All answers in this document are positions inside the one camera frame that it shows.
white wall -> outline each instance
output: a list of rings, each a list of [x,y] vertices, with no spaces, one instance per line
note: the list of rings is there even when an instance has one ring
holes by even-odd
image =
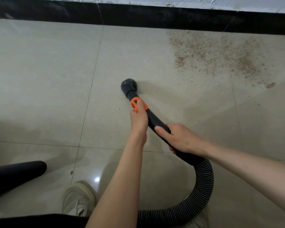
[[[285,0],[71,0],[71,1],[285,13]]]

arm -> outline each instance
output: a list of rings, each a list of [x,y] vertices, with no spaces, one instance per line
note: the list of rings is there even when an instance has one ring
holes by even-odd
[[[136,227],[139,201],[142,149],[147,140],[148,116],[144,104],[131,111],[131,135],[118,167],[94,209],[86,228]]]
[[[167,126],[172,134],[158,126],[155,130],[173,147],[214,161],[285,210],[285,163],[212,144],[181,124]]]

hand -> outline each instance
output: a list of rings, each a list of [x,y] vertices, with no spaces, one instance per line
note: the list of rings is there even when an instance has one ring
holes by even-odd
[[[207,155],[205,149],[209,144],[208,141],[202,139],[183,124],[168,123],[167,126],[171,134],[160,126],[156,126],[154,129],[159,136],[166,139],[175,149],[185,153],[193,153],[201,157]]]
[[[137,101],[138,113],[134,110],[130,112],[131,116],[131,133],[141,136],[144,143],[147,141],[147,129],[148,129],[148,115],[145,110],[144,103],[141,100]]]

black vacuum wand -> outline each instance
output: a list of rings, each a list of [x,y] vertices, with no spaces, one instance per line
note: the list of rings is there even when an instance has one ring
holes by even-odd
[[[138,112],[137,101],[141,98],[136,92],[136,82],[130,78],[126,79],[122,82],[121,89],[127,99],[129,99],[133,110]],[[148,115],[149,127],[155,133],[154,127],[160,126],[171,134],[169,127],[156,117],[146,104],[145,110]],[[183,153],[175,148],[174,150],[180,159],[194,166],[196,173],[194,189],[186,199],[173,207],[160,210],[139,210],[137,227],[174,227],[183,225],[198,215],[211,197],[214,180],[210,162],[203,157],[191,153]]]

person's right arm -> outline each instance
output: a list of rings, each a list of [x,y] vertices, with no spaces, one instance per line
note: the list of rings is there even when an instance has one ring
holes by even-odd
[[[171,134],[159,126],[155,131],[174,148],[214,161],[285,210],[285,163],[215,145],[182,124],[167,126]]]

